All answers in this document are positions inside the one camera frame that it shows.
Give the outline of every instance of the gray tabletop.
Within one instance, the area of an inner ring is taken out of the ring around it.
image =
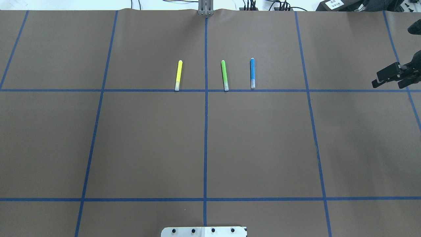
[[[420,236],[420,18],[1,11],[0,236]]]

